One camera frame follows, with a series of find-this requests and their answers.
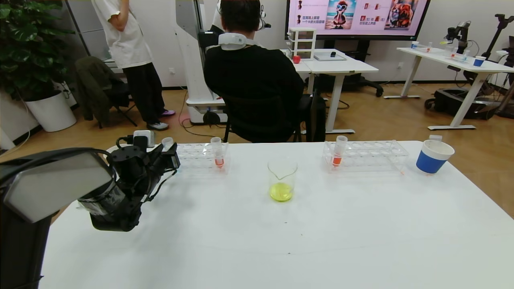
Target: dog image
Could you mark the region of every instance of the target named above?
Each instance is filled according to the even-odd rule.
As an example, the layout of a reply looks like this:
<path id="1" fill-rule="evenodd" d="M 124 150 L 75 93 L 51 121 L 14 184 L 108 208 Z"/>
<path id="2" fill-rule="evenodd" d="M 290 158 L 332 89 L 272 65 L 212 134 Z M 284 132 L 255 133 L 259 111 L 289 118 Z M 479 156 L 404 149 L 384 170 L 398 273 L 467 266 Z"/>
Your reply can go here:
<path id="1" fill-rule="evenodd" d="M 412 16 L 414 13 L 412 12 L 412 8 L 410 4 L 402 4 L 400 7 L 400 14 L 398 15 L 398 23 L 399 27 L 409 27 L 411 26 Z"/>
<path id="2" fill-rule="evenodd" d="M 400 10 L 403 4 L 395 4 L 391 11 L 389 11 L 389 27 L 394 28 L 398 26 L 398 18 L 400 16 Z"/>
<path id="3" fill-rule="evenodd" d="M 343 24 L 346 23 L 346 16 L 344 16 L 344 12 L 348 8 L 348 3 L 346 1 L 339 1 L 336 5 L 336 16 L 334 16 L 334 29 L 344 29 Z"/>

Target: table leg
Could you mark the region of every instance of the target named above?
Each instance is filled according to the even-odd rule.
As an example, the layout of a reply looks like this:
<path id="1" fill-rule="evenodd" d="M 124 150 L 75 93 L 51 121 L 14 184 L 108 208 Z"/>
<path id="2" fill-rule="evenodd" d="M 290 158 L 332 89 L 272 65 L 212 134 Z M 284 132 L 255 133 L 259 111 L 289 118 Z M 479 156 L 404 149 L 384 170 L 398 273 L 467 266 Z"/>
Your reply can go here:
<path id="1" fill-rule="evenodd" d="M 477 74 L 471 89 L 468 91 L 466 98 L 461 104 L 461 108 L 458 109 L 457 114 L 453 118 L 450 125 L 433 125 L 428 127 L 429 130 L 462 130 L 462 129 L 476 129 L 473 125 L 461 125 L 464 116 L 468 112 L 469 108 L 473 104 L 476 95 L 479 93 L 480 88 L 484 84 L 485 79 L 487 78 L 488 73 L 479 73 Z"/>
<path id="2" fill-rule="evenodd" d="M 332 90 L 332 99 L 330 108 L 328 109 L 328 118 L 326 121 L 326 133 L 328 134 L 353 134 L 354 130 L 334 130 L 334 122 L 336 121 L 337 108 L 339 107 L 339 99 L 341 98 L 341 90 L 343 88 L 344 74 L 337 74 L 334 82 L 334 90 Z"/>
<path id="3" fill-rule="evenodd" d="M 313 91 L 314 91 L 314 78 L 315 78 L 314 73 L 309 74 L 309 84 L 308 84 L 308 87 L 307 87 L 307 93 L 308 94 L 313 94 Z"/>
<path id="4" fill-rule="evenodd" d="M 414 76 L 416 75 L 416 71 L 419 67 L 419 63 L 421 62 L 421 56 L 416 56 L 414 59 L 414 64 L 412 65 L 412 70 L 409 73 L 409 77 L 405 84 L 403 85 L 403 90 L 401 91 L 401 95 L 390 95 L 384 96 L 385 99 L 388 98 L 419 98 L 419 95 L 407 95 L 409 89 L 411 88 L 412 81 L 414 80 Z"/>

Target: sneaker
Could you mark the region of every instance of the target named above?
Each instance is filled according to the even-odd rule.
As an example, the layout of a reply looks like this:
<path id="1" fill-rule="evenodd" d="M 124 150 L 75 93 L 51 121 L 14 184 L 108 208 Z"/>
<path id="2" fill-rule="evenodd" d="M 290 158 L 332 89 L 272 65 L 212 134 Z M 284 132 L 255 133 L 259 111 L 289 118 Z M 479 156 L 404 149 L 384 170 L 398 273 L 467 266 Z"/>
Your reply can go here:
<path id="1" fill-rule="evenodd" d="M 174 114 L 175 114 L 175 111 L 164 110 L 164 112 L 161 113 L 161 115 L 159 117 L 172 116 Z"/>
<path id="2" fill-rule="evenodd" d="M 154 131 L 165 131 L 168 129 L 168 124 L 167 123 L 164 123 L 164 122 L 157 122 L 157 123 L 147 123 L 146 124 L 146 127 L 149 129 L 149 130 L 154 130 Z"/>

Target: paper cup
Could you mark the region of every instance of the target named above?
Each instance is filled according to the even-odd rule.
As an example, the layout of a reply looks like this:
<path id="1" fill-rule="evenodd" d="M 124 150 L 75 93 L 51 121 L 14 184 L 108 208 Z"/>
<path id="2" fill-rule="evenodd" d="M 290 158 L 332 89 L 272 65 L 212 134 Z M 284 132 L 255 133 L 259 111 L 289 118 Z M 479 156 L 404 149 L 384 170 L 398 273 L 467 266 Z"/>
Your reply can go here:
<path id="1" fill-rule="evenodd" d="M 435 174 L 454 153 L 455 150 L 449 144 L 438 140 L 425 140 L 416 166 L 428 174 Z"/>
<path id="2" fill-rule="evenodd" d="M 484 63 L 485 61 L 485 57 L 483 56 L 477 56 L 475 57 L 475 62 L 473 63 L 474 66 L 482 66 L 482 64 Z"/>

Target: yellow liquid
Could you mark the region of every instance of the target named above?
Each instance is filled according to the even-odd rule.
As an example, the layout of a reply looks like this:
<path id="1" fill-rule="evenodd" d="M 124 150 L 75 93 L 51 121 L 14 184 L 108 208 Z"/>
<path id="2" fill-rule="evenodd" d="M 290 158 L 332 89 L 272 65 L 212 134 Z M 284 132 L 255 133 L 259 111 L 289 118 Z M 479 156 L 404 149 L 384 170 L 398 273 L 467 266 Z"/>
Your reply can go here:
<path id="1" fill-rule="evenodd" d="M 288 184 L 276 183 L 269 188 L 269 195 L 276 201 L 285 202 L 292 197 L 292 189 Z"/>

